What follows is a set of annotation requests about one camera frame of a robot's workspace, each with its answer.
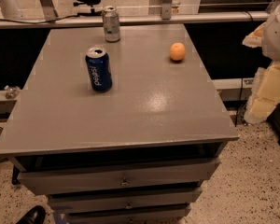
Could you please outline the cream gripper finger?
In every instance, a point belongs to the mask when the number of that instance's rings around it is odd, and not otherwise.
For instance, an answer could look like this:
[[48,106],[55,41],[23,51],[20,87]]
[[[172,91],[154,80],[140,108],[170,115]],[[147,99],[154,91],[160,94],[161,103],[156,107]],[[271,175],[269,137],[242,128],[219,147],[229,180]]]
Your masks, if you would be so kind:
[[244,120],[257,124],[265,121],[280,104],[280,62],[272,62],[268,68],[260,67],[251,90]]
[[260,26],[258,26],[253,32],[251,32],[249,35],[247,35],[242,44],[244,46],[250,47],[250,48],[259,48],[262,46],[262,37],[264,33],[266,23],[262,23]]

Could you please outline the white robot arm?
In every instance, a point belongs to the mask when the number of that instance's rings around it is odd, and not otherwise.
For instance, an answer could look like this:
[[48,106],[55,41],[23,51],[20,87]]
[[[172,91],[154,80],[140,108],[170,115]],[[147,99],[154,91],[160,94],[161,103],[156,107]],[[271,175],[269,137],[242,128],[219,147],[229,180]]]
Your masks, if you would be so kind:
[[242,44],[261,48],[262,54],[272,60],[267,68],[256,72],[244,114],[247,123],[261,123],[280,104],[280,3],[268,20],[247,35]]

